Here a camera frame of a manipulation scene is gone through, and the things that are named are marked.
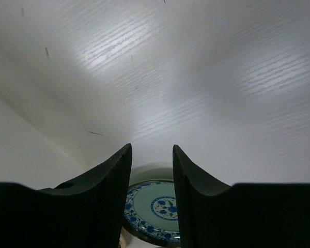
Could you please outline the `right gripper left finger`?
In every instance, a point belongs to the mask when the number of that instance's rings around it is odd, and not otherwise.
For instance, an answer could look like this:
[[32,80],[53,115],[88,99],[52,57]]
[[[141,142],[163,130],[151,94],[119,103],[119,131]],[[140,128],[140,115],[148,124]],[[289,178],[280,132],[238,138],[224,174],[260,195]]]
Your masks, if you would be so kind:
[[118,247],[132,146],[55,188],[0,182],[0,247]]

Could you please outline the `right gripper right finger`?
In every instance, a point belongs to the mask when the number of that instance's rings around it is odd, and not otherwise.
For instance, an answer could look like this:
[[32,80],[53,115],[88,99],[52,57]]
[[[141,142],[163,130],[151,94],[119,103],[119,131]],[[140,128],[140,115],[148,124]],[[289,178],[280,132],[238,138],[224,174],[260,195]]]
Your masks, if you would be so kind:
[[310,183],[227,185],[173,147],[182,247],[310,247]]

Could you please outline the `cream patterned plate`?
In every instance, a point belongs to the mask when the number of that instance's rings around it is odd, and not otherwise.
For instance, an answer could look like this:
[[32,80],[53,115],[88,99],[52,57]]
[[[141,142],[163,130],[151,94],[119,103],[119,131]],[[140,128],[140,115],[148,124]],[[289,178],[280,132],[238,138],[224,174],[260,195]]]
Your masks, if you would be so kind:
[[118,248],[127,248],[128,244],[126,242],[126,239],[124,235],[121,233],[120,238],[119,238],[119,243],[118,243]]

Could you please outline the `blue patterned plate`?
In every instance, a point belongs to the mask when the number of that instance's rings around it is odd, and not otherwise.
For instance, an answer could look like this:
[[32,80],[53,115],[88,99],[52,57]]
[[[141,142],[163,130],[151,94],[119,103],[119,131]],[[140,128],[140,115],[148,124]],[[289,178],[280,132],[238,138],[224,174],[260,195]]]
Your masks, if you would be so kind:
[[123,228],[153,245],[180,247],[174,183],[150,180],[129,186]]

